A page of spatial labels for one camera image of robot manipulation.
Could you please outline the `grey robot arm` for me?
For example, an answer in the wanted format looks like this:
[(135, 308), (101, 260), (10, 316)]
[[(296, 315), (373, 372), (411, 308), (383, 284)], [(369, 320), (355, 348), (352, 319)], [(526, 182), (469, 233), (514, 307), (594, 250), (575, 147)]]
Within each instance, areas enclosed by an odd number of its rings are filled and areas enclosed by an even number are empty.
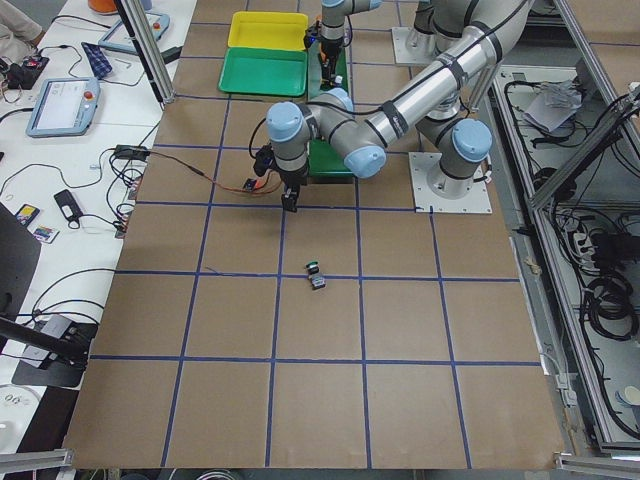
[(449, 40), (449, 47), (363, 121), (357, 120), (350, 98), (341, 88), (326, 91), (308, 103), (272, 105), (266, 114), (270, 166), (285, 185), (283, 209), (297, 209), (300, 188), (308, 176), (307, 145), (311, 140), (325, 139), (356, 177), (377, 174), (386, 162), (386, 147), (513, 48), (529, 10), (527, 1), (434, 2), (428, 25)]
[[(459, 32), (449, 32), (441, 28), (438, 21), (450, 13), (457, 1), (420, 1), (415, 12), (413, 27), (406, 31), (405, 43), (396, 44), (396, 60), (408, 64), (416, 60), (427, 60), (429, 64), (406, 86), (408, 90), (429, 81), (430, 78), (447, 72), (456, 81), (455, 90), (462, 88), (469, 74), (462, 70), (456, 57), (445, 52), (461, 38)], [(344, 51), (353, 39), (351, 17), (358, 13), (379, 8), (379, 1), (324, 1), (319, 19), (309, 27), (305, 37), (305, 47), (315, 44), (314, 57), (309, 68), (322, 91), (342, 86), (341, 72), (338, 70)]]

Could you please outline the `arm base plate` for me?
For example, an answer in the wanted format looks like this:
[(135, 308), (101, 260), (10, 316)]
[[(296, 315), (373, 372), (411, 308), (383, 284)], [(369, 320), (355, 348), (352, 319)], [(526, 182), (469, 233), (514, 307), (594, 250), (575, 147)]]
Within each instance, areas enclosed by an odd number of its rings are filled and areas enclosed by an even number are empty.
[(410, 152), (409, 168), (414, 209), (419, 213), (481, 214), (492, 213), (482, 167), (474, 176), (458, 180), (448, 177), (440, 165), (440, 153)]
[(427, 65), (432, 53), (433, 36), (414, 28), (391, 29), (395, 63), (404, 66)]

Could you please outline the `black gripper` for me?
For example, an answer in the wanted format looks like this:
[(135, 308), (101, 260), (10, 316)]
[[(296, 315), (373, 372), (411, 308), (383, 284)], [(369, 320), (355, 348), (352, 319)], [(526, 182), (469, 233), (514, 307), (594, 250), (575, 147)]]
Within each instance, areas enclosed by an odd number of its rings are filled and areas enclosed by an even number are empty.
[(344, 39), (320, 39), (322, 81), (330, 82), (330, 62), (337, 62), (344, 47)]
[(282, 208), (284, 211), (296, 213), (300, 187), (306, 186), (308, 183), (309, 168), (301, 167), (295, 171), (278, 168), (278, 174), (285, 185), (281, 194)]

